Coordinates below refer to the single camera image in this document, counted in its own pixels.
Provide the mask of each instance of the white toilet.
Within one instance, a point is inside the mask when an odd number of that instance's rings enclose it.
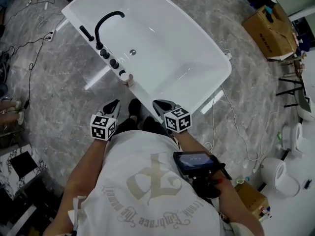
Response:
[[[267,157],[261,163],[261,177],[266,184],[271,185],[286,197],[296,196],[301,185],[295,178],[287,174],[284,161]]]
[[[302,136],[302,124],[294,126],[284,126],[282,130],[282,147],[284,150],[290,149],[295,157],[302,157],[311,151],[311,142]]]

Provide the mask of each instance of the cardboard box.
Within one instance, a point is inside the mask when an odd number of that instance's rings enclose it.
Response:
[[[295,53],[297,48],[292,23],[278,3],[270,15],[273,22],[266,18],[266,13],[266,6],[263,6],[242,25],[266,58],[283,60]]]
[[[246,208],[258,219],[260,220],[261,211],[260,208],[264,207],[267,209],[269,207],[267,198],[262,195],[259,191],[254,189],[249,183],[244,182],[243,184],[238,184],[235,186],[237,194],[240,196]]]

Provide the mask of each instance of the small screen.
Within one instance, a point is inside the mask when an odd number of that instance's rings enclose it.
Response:
[[[202,165],[212,164],[213,161],[207,154],[182,154],[179,158],[182,164],[186,167],[199,167]]]
[[[37,164],[32,159],[28,151],[10,159],[10,163],[19,178],[24,177],[27,173],[37,168]]]

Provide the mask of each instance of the gray marble floor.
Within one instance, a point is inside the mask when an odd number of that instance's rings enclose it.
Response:
[[[23,8],[29,0],[15,0],[7,16]],[[250,158],[260,152],[260,141],[272,112],[262,141],[262,154],[280,156],[275,145],[277,132],[285,123],[297,121],[295,108],[284,109],[293,97],[275,96],[288,85],[278,78],[288,70],[276,62],[268,62],[258,46],[241,26],[254,9],[246,0],[172,0],[189,14],[224,50],[229,49],[232,72],[223,87],[234,108],[236,123],[244,137]],[[0,48],[6,50],[34,41],[56,25],[67,5],[56,0],[43,10],[44,3],[30,5],[12,18],[1,38]],[[47,21],[39,30],[39,14]],[[12,58],[8,78],[9,94],[23,101],[28,96],[28,67],[35,60],[40,41],[21,48]],[[31,75],[31,104],[26,110],[26,137],[37,148],[48,166],[50,176],[61,186],[89,147],[89,120],[98,106],[113,98],[122,101],[119,121],[127,116],[127,106],[134,97],[109,71],[88,89],[85,85],[104,68],[104,62],[90,48],[81,35],[68,23],[50,43],[44,43]],[[212,111],[193,114],[191,134],[200,142],[213,139]],[[238,135],[231,107],[225,97],[214,105],[215,145],[213,153],[227,164],[232,177],[250,176],[255,162],[248,160],[243,139]],[[259,172],[251,176],[254,185],[261,183]]]

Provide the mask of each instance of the white t-shirt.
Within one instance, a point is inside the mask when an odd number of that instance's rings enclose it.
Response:
[[[127,131],[112,137],[106,151],[95,189],[78,212],[78,236],[252,235],[223,223],[180,177],[170,138]]]

